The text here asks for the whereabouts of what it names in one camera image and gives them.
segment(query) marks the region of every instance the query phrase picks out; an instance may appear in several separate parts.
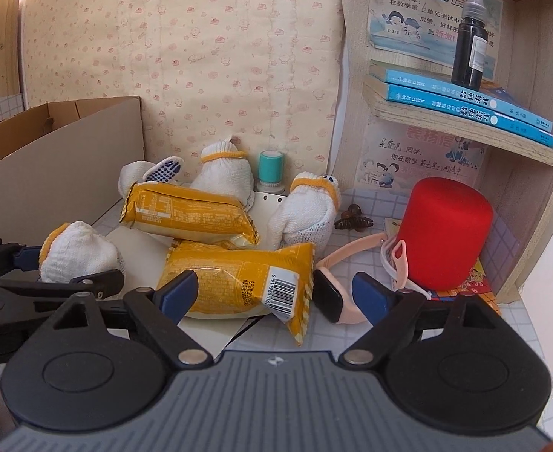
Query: bottle label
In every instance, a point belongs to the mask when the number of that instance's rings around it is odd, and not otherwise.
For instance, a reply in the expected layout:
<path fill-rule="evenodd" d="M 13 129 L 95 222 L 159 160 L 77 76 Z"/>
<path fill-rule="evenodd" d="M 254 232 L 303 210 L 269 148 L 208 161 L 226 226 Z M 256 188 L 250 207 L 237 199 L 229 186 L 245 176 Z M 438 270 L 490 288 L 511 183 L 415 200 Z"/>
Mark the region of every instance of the bottle label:
<path fill-rule="evenodd" d="M 479 72 L 484 72 L 486 62 L 486 49 L 488 41 L 481 37 L 473 36 L 473 46 L 471 46 L 471 56 L 469 57 L 469 66 Z"/>

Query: cardboard panel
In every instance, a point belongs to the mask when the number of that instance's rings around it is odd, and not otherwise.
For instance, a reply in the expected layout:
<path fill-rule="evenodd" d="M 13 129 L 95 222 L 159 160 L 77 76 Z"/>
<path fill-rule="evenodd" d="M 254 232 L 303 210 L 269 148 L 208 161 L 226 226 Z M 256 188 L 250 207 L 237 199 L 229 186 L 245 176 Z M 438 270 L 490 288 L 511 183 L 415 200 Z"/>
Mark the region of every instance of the cardboard panel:
<path fill-rule="evenodd" d="M 54 119 L 53 131 L 81 118 L 77 113 L 75 102 L 51 102 L 48 104 L 48 114 Z"/>
<path fill-rule="evenodd" d="M 138 98 L 22 147 L 0 161 L 0 237 L 36 245 L 63 222 L 94 223 L 119 200 L 121 167 L 143 151 Z"/>
<path fill-rule="evenodd" d="M 120 104 L 128 99 L 129 97 L 108 97 L 104 99 L 78 100 L 75 102 L 75 105 L 77 106 L 80 119 L 83 119 L 84 117 L 91 116 L 100 110 L 112 107 L 115 104 Z"/>
<path fill-rule="evenodd" d="M 48 105 L 31 108 L 0 122 L 0 160 L 44 135 Z"/>

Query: blue book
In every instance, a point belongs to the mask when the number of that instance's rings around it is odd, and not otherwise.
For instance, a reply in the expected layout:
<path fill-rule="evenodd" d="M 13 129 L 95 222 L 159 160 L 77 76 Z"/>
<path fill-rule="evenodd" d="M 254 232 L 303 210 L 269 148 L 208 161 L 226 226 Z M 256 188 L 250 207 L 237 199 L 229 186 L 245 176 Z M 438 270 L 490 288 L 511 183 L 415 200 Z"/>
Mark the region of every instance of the blue book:
<path fill-rule="evenodd" d="M 383 83 L 383 81 L 371 75 L 365 77 L 365 85 L 390 102 L 414 105 L 415 107 L 463 117 L 464 119 L 487 124 L 503 131 L 513 132 L 537 143 L 553 147 L 553 134 L 487 108 L 468 104 L 467 102 L 462 102 L 445 95 L 438 95 L 437 93 Z"/>
<path fill-rule="evenodd" d="M 553 131 L 553 122 L 520 107 L 504 88 L 495 83 L 482 81 L 480 91 L 476 92 L 475 90 L 453 85 L 450 83 L 450 77 L 446 75 L 382 63 L 375 60 L 371 60 L 369 73 L 384 83 L 437 93 L 438 95 L 444 95 L 494 110 L 536 126 L 543 131 Z"/>

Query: metal screw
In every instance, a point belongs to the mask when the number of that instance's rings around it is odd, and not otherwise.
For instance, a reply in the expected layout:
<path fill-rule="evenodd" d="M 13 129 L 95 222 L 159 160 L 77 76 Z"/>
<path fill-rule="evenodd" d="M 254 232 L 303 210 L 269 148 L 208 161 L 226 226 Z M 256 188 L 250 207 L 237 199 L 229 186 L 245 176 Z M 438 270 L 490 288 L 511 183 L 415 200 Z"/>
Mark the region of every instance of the metal screw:
<path fill-rule="evenodd" d="M 365 365 L 373 361 L 373 355 L 368 350 L 350 350 L 343 355 L 344 361 L 352 365 Z"/>
<path fill-rule="evenodd" d="M 178 354 L 178 360 L 186 365 L 198 365 L 205 362 L 207 357 L 208 355 L 203 350 L 197 348 L 189 348 Z"/>

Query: yellow snack bag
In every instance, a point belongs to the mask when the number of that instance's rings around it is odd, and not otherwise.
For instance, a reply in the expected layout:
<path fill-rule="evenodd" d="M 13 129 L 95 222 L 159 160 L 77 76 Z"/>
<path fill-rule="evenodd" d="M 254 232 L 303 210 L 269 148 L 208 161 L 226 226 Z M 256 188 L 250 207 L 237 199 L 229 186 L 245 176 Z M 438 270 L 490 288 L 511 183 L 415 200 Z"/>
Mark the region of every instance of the yellow snack bag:
<path fill-rule="evenodd" d="M 259 251 L 175 241 L 158 288 L 184 270 L 194 270 L 199 295 L 187 316 L 248 318 L 272 312 L 301 345 L 308 329 L 313 265 L 312 243 Z"/>
<path fill-rule="evenodd" d="M 253 221 L 235 197 L 159 182 L 132 186 L 119 221 L 151 234 L 228 248 L 259 243 Z"/>

